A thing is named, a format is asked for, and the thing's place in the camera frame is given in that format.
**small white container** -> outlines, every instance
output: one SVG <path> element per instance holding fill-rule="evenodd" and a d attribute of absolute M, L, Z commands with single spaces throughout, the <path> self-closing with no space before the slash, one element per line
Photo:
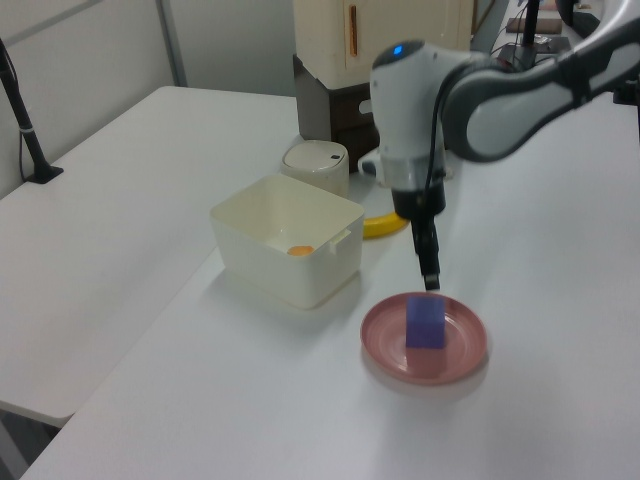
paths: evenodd
<path fill-rule="evenodd" d="M 289 149 L 280 172 L 288 177 L 347 198 L 349 153 L 339 143 L 307 140 Z"/>
<path fill-rule="evenodd" d="M 225 267 L 300 308 L 360 268 L 364 208 L 285 175 L 265 177 L 211 210 Z M 305 256 L 287 252 L 311 246 Z"/>

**black cable stand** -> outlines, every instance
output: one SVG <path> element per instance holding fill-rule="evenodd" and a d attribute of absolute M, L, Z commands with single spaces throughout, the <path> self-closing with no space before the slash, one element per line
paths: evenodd
<path fill-rule="evenodd" d="M 64 170 L 59 167 L 53 167 L 47 163 L 40 148 L 38 137 L 31 125 L 31 119 L 27 113 L 27 109 L 22 101 L 20 90 L 18 89 L 18 79 L 14 74 L 9 53 L 0 39 L 0 79 L 2 85 L 9 98 L 9 103 L 13 109 L 13 113 L 18 121 L 20 127 L 20 133 L 24 137 L 24 141 L 27 144 L 31 158 L 33 159 L 33 175 L 30 175 L 25 180 L 27 182 L 45 184 L 51 179 L 60 175 Z"/>

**black cable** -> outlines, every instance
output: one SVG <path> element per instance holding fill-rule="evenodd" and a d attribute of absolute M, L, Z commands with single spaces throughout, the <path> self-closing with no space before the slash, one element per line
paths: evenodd
<path fill-rule="evenodd" d="M 18 165 L 20 166 L 20 178 L 22 183 L 25 183 L 27 179 L 24 176 L 24 170 L 22 169 L 22 132 L 20 132 L 20 147 L 18 148 Z"/>
<path fill-rule="evenodd" d="M 494 50 L 489 54 L 489 56 L 490 56 L 490 57 L 491 57 L 491 56 L 493 56 L 493 54 L 494 54 L 494 53 L 496 53 L 496 52 L 498 52 L 498 51 L 502 50 L 502 49 L 503 49 L 504 47 L 506 47 L 507 45 L 515 45 L 515 43 L 513 43 L 513 42 L 507 42 L 507 43 L 505 43 L 505 44 L 503 44 L 503 45 L 500 45 L 498 48 L 495 48 L 495 49 L 494 49 Z"/>
<path fill-rule="evenodd" d="M 440 84 L 440 89 L 438 90 L 438 94 L 436 95 L 436 100 L 433 105 L 433 114 L 431 117 L 431 145 L 429 147 L 430 153 L 429 153 L 429 167 L 427 168 L 427 180 L 425 182 L 425 187 L 424 187 L 425 199 L 426 199 L 426 196 L 428 196 L 429 194 L 429 186 L 431 185 L 431 177 L 433 176 L 433 165 L 435 163 L 435 156 L 436 156 L 436 133 L 437 133 L 437 126 L 438 126 L 438 116 L 441 113 L 440 104 L 442 103 L 442 98 L 444 97 L 445 93 L 448 93 L 450 89 L 450 84 L 453 83 L 454 80 L 457 80 L 460 73 L 462 73 L 467 68 L 469 68 L 470 65 L 471 65 L 471 62 L 467 61 L 458 65 L 453 70 L 451 70 L 447 74 L 447 76 L 444 77 L 444 80 Z"/>
<path fill-rule="evenodd" d="M 516 51 L 518 50 L 518 37 L 520 37 L 520 24 L 522 23 L 522 15 L 524 13 L 524 11 L 529 8 L 529 2 L 527 2 L 527 4 L 524 6 L 524 8 L 522 10 L 520 10 L 520 14 L 518 15 L 520 18 L 518 19 L 518 16 L 516 16 L 517 22 L 516 22 L 516 44 L 513 48 L 513 55 L 511 56 L 511 64 L 513 65 L 514 60 L 516 60 Z M 518 58 L 518 61 L 520 62 L 520 65 L 523 65 L 522 60 L 520 60 Z"/>
<path fill-rule="evenodd" d="M 518 13 L 516 13 L 516 17 L 517 17 L 518 15 L 522 14 L 522 12 L 524 12 L 524 11 L 525 11 L 525 9 L 527 8 L 527 6 L 528 6 L 528 5 L 529 5 L 529 2 L 527 2 L 527 4 L 522 8 L 522 10 L 520 10 Z M 502 32 L 504 32 L 507 28 L 509 28 L 509 20 L 508 20 L 508 19 L 507 19 L 507 24 L 506 24 L 504 27 L 502 27 L 500 30 L 498 30 L 498 34 L 496 35 L 496 39 L 493 41 L 492 45 L 495 45 L 495 43 L 498 41 L 498 38 L 500 37 L 500 34 L 501 34 Z M 504 47 L 505 45 L 510 45 L 510 44 L 512 44 L 512 43 L 513 43 L 513 42 L 505 43 L 502 47 Z M 496 52 L 497 52 L 498 50 L 500 50 L 502 47 L 496 48 L 493 52 L 491 52 L 491 53 L 489 54 L 489 56 L 491 56 L 491 55 L 493 55 L 494 53 L 496 53 Z"/>
<path fill-rule="evenodd" d="M 0 39 L 0 54 L 4 55 L 4 57 L 7 59 L 7 62 L 9 63 L 9 67 L 11 68 L 11 75 L 13 76 L 13 79 L 16 82 L 16 90 L 19 91 L 20 84 L 18 83 L 18 72 L 16 72 L 16 67 L 13 66 L 13 62 L 11 61 L 11 56 L 9 56 L 7 47 L 4 46 L 4 42 L 2 41 L 2 39 Z M 24 176 L 24 169 L 22 167 L 22 141 L 23 141 L 23 136 L 21 131 L 20 144 L 18 147 L 18 167 L 20 168 L 20 179 L 22 180 L 22 183 L 25 183 L 27 179 Z"/>

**white bin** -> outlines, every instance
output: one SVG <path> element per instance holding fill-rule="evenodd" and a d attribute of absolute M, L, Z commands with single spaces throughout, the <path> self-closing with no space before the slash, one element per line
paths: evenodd
<path fill-rule="evenodd" d="M 300 308 L 313 308 L 360 268 L 364 208 L 284 175 L 265 177 L 211 210 L 224 265 Z M 292 256 L 293 246 L 314 251 Z"/>

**white wall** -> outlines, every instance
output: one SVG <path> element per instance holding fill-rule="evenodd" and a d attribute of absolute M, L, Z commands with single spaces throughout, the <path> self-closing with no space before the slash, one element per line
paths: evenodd
<path fill-rule="evenodd" d="M 0 0 L 0 15 L 16 15 L 1 5 L 8 1 L 18 0 Z M 16 16 L 13 26 L 32 26 L 31 16 Z M 155 0 L 103 0 L 7 47 L 50 163 L 156 88 L 173 85 Z M 0 89 L 0 198 L 20 185 L 17 158 L 18 126 Z"/>
<path fill-rule="evenodd" d="M 165 5 L 189 87 L 295 95 L 292 0 L 167 0 Z"/>

